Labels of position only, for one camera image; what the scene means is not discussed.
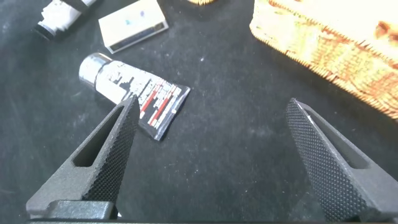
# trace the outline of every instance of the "textured gripper pad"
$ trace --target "textured gripper pad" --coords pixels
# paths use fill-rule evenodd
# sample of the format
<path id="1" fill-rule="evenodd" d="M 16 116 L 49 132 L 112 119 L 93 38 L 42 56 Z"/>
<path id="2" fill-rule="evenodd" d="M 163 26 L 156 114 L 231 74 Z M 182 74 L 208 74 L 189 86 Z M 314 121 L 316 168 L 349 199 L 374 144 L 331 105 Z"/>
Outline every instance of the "textured gripper pad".
<path id="1" fill-rule="evenodd" d="M 95 180 L 83 200 L 116 203 L 137 128 L 138 103 L 130 103 L 124 111 L 126 114 L 123 116 L 122 112 L 118 129 L 109 135 L 111 143 L 104 154 L 106 159 L 96 169 Z"/>
<path id="2" fill-rule="evenodd" d="M 326 220 L 341 222 L 357 217 L 367 209 L 366 201 L 336 162 L 314 128 L 313 121 L 295 99 L 289 102 L 286 117 Z"/>

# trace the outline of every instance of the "toothpaste tube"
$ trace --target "toothpaste tube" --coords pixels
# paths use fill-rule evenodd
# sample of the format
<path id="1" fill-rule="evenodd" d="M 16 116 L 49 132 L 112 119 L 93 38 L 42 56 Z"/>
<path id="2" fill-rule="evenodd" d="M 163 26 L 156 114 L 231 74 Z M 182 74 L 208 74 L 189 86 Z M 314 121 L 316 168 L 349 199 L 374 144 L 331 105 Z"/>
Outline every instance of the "toothpaste tube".
<path id="1" fill-rule="evenodd" d="M 115 104 L 136 95 L 141 109 L 139 126 L 158 141 L 190 92 L 187 86 L 170 83 L 99 53 L 84 59 L 79 77 Z"/>

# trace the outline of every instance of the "red stripe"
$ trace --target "red stripe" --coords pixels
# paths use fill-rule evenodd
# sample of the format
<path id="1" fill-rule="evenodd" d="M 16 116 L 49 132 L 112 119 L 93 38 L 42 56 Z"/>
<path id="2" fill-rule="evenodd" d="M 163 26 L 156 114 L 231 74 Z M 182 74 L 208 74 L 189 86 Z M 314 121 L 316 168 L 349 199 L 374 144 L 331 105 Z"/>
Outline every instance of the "red stripe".
<path id="1" fill-rule="evenodd" d="M 155 119 L 157 119 L 157 118 L 159 117 L 160 113 L 163 111 L 163 109 L 164 109 L 164 107 L 166 106 L 167 102 L 169 101 L 170 97 L 173 95 L 174 90 L 171 91 L 171 92 L 169 93 L 169 95 L 167 95 L 167 98 L 166 98 L 166 99 L 164 99 L 164 101 L 163 101 L 163 103 L 162 103 L 162 106 L 160 106 L 160 108 L 159 108 L 159 110 L 157 110 L 155 116 L 154 116 L 154 117 L 152 118 L 152 120 L 149 122 L 150 125 L 152 125 L 153 120 L 155 120 Z"/>
<path id="2" fill-rule="evenodd" d="M 147 100 L 147 102 L 145 103 L 145 105 L 141 108 L 140 113 L 142 113 L 143 111 L 145 111 L 145 110 L 147 109 L 147 107 L 149 106 L 149 104 L 152 102 L 152 100 L 154 99 L 154 97 L 155 97 L 155 95 L 156 95 L 156 93 L 157 93 L 157 90 L 159 90 L 158 87 L 159 87 L 159 84 L 156 84 L 156 86 L 155 86 L 155 88 L 154 88 L 154 90 L 153 90 L 151 96 L 148 98 L 148 100 Z"/>

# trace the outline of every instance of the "silver cap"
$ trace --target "silver cap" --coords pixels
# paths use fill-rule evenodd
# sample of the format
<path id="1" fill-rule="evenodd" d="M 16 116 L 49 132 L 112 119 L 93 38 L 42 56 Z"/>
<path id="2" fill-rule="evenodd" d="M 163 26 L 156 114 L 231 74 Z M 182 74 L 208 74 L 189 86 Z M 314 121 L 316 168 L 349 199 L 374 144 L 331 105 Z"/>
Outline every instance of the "silver cap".
<path id="1" fill-rule="evenodd" d="M 101 53 L 93 53 L 83 60 L 79 69 L 79 78 L 83 83 L 86 83 L 92 89 L 95 89 L 95 80 L 98 72 L 106 64 L 111 62 L 108 56 Z"/>

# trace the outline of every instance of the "wicker basket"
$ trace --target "wicker basket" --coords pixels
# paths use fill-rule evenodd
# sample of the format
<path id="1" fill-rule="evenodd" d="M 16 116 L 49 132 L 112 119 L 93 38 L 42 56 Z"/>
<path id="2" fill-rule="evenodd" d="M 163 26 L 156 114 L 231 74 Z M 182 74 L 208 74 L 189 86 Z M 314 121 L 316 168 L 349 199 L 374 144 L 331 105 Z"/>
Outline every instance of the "wicker basket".
<path id="1" fill-rule="evenodd" d="M 397 9 L 398 1 L 349 3 L 256 0 L 250 29 L 259 40 L 398 119 L 398 18 L 388 10 Z"/>
<path id="2" fill-rule="evenodd" d="M 205 4 L 212 3 L 214 0 L 188 0 L 188 1 L 202 6 L 202 5 L 205 5 Z"/>

